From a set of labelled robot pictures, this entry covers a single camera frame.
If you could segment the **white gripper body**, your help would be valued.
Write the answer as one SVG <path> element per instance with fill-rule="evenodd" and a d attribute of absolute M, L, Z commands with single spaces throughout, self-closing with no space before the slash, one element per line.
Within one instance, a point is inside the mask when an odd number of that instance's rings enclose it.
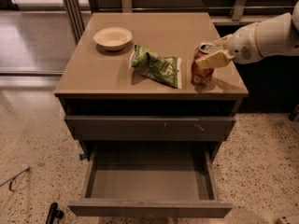
<path fill-rule="evenodd" d="M 227 48 L 235 56 L 236 63 L 257 63 L 263 58 L 256 45 L 257 25 L 258 23 L 254 22 L 243 26 L 228 39 Z"/>

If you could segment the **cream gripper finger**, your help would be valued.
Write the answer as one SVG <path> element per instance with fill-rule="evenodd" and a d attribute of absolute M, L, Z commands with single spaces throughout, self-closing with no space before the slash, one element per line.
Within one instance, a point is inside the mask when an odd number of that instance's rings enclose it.
<path fill-rule="evenodd" d="M 221 68 L 227 66 L 235 58 L 228 49 L 219 49 L 195 61 L 201 69 Z"/>
<path fill-rule="evenodd" d="M 226 47 L 227 46 L 227 42 L 229 41 L 229 39 L 232 37 L 232 34 L 226 35 L 224 37 L 221 37 L 217 40 L 213 41 L 213 44 L 216 47 Z"/>

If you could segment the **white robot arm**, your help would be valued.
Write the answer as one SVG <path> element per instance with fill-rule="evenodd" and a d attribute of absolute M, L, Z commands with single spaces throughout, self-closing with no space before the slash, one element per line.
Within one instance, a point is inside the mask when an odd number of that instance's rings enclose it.
<path fill-rule="evenodd" d="M 201 69 L 223 67 L 230 61 L 249 64 L 275 55 L 298 56 L 299 2 L 292 13 L 243 26 L 231 35 L 202 43 L 199 49 L 205 53 L 195 60 Z"/>

